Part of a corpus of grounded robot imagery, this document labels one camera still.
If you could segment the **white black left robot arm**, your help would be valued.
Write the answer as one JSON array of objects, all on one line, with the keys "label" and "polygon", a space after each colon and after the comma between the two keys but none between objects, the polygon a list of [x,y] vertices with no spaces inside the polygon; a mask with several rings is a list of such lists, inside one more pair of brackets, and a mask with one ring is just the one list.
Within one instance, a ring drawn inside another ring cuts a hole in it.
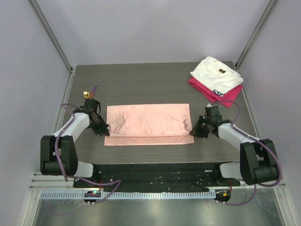
[{"label": "white black left robot arm", "polygon": [[71,113],[70,119],[53,135],[40,141],[40,172],[47,176],[84,178],[88,187],[99,185],[96,165],[78,160],[75,142],[85,129],[96,136],[109,136],[109,125],[100,115],[101,105],[95,99],[86,99],[84,105]]}]

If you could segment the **pink satin napkin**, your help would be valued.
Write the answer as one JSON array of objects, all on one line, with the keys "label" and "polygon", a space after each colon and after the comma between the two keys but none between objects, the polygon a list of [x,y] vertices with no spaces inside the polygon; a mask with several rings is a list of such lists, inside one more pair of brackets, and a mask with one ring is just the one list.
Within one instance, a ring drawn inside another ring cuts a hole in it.
[{"label": "pink satin napkin", "polygon": [[112,105],[107,124],[105,146],[194,143],[189,104]]}]

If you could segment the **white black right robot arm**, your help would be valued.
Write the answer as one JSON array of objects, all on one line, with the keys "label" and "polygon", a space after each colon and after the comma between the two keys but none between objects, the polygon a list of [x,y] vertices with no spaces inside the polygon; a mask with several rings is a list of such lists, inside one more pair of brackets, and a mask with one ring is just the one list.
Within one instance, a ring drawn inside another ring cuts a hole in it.
[{"label": "white black right robot arm", "polygon": [[238,162],[222,163],[212,174],[213,182],[225,185],[230,178],[244,181],[247,185],[272,187],[283,177],[274,143],[270,139],[259,139],[238,128],[234,121],[224,120],[219,107],[208,104],[190,131],[190,135],[207,138],[209,134],[227,141],[239,151]]}]

